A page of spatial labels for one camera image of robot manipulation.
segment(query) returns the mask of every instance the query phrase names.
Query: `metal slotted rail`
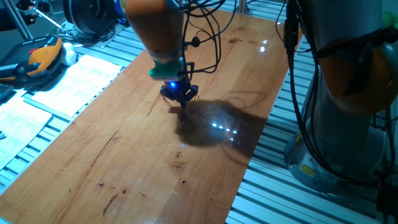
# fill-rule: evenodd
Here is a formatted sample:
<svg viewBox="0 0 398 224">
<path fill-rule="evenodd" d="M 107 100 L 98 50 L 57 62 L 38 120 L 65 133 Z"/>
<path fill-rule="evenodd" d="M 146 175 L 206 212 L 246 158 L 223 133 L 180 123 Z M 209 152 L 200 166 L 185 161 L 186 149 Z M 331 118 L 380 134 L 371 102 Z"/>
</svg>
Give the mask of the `metal slotted rail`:
<svg viewBox="0 0 398 224">
<path fill-rule="evenodd" d="M 222 10 L 232 11 L 233 0 Z M 272 1 L 248 4 L 252 15 L 276 20 L 282 3 Z M 285 20 L 285 10 L 279 19 Z M 303 39 L 299 49 L 309 45 Z M 144 46 L 131 28 L 125 28 L 107 47 L 79 47 L 80 56 L 87 54 L 116 65 L 128 66 Z M 310 53 L 295 56 L 295 86 L 299 107 L 308 91 L 314 71 Z M 284 164 L 287 141 L 299 130 L 290 95 L 290 74 L 287 73 L 274 107 L 268 117 L 248 169 L 243 177 L 226 223 L 376 223 L 377 192 L 363 188 L 340 195 L 323 194 L 295 180 Z M 51 120 L 29 145 L 0 170 L 0 194 L 50 145 L 50 143 L 95 99 L 91 99 L 73 117 L 65 116 L 31 100 L 34 92 L 24 95 L 25 102 L 52 113 Z M 383 126 L 384 115 L 377 120 Z"/>
</svg>

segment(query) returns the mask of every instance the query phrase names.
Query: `scratch on wood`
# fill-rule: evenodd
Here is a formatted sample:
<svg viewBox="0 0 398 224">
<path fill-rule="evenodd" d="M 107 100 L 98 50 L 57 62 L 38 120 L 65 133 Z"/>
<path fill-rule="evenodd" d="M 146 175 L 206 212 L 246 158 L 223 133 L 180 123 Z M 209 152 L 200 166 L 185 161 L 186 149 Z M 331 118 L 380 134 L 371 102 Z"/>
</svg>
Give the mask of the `scratch on wood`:
<svg viewBox="0 0 398 224">
<path fill-rule="evenodd" d="M 179 168 L 179 169 L 181 169 L 181 170 L 185 170 L 185 169 L 182 168 L 182 167 L 179 167 L 179 166 L 176 166 L 176 165 L 173 165 L 173 166 L 175 166 L 175 167 L 177 167 L 177 168 Z"/>
<path fill-rule="evenodd" d="M 88 169 L 86 175 L 84 176 L 84 178 L 82 179 L 82 181 L 80 182 L 79 188 L 76 189 L 75 193 L 73 194 L 73 197 L 62 207 L 61 211 L 63 211 L 65 209 L 65 212 L 61 215 L 60 217 L 60 221 L 63 220 L 63 218 L 65 217 L 65 215 L 68 213 L 69 211 L 69 207 L 71 205 L 71 203 L 74 201 L 74 199 L 76 198 L 78 192 L 80 191 L 81 186 L 84 183 L 84 180 L 86 179 L 87 175 L 90 173 L 91 168 L 93 168 L 93 165 L 95 164 L 95 162 L 97 161 L 97 159 L 99 158 L 99 156 L 103 153 L 104 149 L 106 148 L 106 145 L 108 145 L 108 143 L 112 140 L 112 138 L 115 136 L 115 134 L 118 132 L 118 130 L 112 135 L 112 137 L 108 140 L 108 142 L 105 144 L 104 148 L 102 148 L 101 152 L 99 152 L 99 154 L 97 155 L 97 157 L 95 158 L 94 162 L 92 163 L 91 167 Z"/>
<path fill-rule="evenodd" d="M 118 195 L 115 195 L 109 200 L 108 204 L 106 205 L 104 211 L 102 212 L 102 215 L 105 215 L 106 211 L 108 210 L 109 206 L 112 204 L 113 200 L 117 197 Z"/>
<path fill-rule="evenodd" d="M 102 154 L 102 152 L 104 151 L 104 149 L 106 148 L 106 146 L 108 145 L 108 143 L 112 140 L 112 138 L 115 136 L 115 134 L 118 132 L 119 130 L 117 130 L 112 137 L 108 140 L 108 142 L 105 144 L 105 146 L 102 148 L 101 152 L 99 152 L 98 156 L 95 158 L 94 162 L 92 163 L 91 167 L 93 167 L 93 165 L 97 162 L 97 159 L 99 158 L 99 156 Z"/>
<path fill-rule="evenodd" d="M 159 95 L 157 95 L 157 98 L 156 98 L 155 102 L 152 104 L 152 106 L 151 106 L 151 108 L 150 108 L 150 111 L 149 111 L 149 113 L 147 114 L 147 117 L 149 116 L 150 112 L 152 112 L 152 109 L 154 109 L 154 107 L 156 106 L 157 100 L 159 99 Z"/>
</svg>

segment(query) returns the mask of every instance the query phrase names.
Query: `orange object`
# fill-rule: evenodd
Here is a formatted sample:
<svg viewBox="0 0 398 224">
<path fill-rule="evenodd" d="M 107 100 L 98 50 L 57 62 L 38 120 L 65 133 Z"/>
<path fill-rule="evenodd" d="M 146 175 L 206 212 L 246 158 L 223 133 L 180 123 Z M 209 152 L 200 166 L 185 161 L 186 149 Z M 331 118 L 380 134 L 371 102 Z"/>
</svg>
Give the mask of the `orange object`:
<svg viewBox="0 0 398 224">
<path fill-rule="evenodd" d="M 164 0 L 128 0 L 126 15 L 150 55 L 173 57 L 182 48 L 184 15 Z"/>
<path fill-rule="evenodd" d="M 55 46 L 42 47 L 35 50 L 29 58 L 29 65 L 33 63 L 39 63 L 40 66 L 37 70 L 29 72 L 28 75 L 32 76 L 43 72 L 47 67 L 54 61 L 62 47 L 62 40 L 58 38 Z"/>
</svg>

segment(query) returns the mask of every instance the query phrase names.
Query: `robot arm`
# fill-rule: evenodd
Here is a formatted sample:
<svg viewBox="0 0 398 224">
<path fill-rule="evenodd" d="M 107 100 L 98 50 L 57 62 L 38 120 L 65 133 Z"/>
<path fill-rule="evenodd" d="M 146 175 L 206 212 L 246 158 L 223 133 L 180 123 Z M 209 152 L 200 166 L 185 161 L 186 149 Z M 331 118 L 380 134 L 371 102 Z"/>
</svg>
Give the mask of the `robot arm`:
<svg viewBox="0 0 398 224">
<path fill-rule="evenodd" d="M 198 87 L 191 85 L 182 57 L 184 14 L 169 8 L 165 0 L 129 0 L 126 15 L 155 62 L 149 75 L 153 80 L 165 82 L 160 93 L 185 107 L 186 102 L 198 93 Z"/>
</svg>

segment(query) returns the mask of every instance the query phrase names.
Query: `wooden board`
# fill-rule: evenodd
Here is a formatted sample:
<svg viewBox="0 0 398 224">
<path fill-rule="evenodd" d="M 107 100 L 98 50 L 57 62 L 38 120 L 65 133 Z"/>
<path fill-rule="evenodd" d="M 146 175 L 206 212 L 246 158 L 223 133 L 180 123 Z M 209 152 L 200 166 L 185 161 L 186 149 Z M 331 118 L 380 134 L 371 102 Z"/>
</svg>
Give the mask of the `wooden board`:
<svg viewBox="0 0 398 224">
<path fill-rule="evenodd" d="M 231 13 L 215 16 L 224 27 Z M 205 19 L 192 23 L 208 29 Z M 0 197 L 0 216 L 13 224 L 224 223 L 287 71 L 274 26 L 235 15 L 217 71 L 193 77 L 200 97 L 186 115 L 164 103 L 163 83 L 147 74 L 154 63 L 141 53 Z M 196 32 L 190 26 L 187 40 Z M 187 61 L 206 67 L 214 55 L 208 41 L 190 47 Z"/>
</svg>

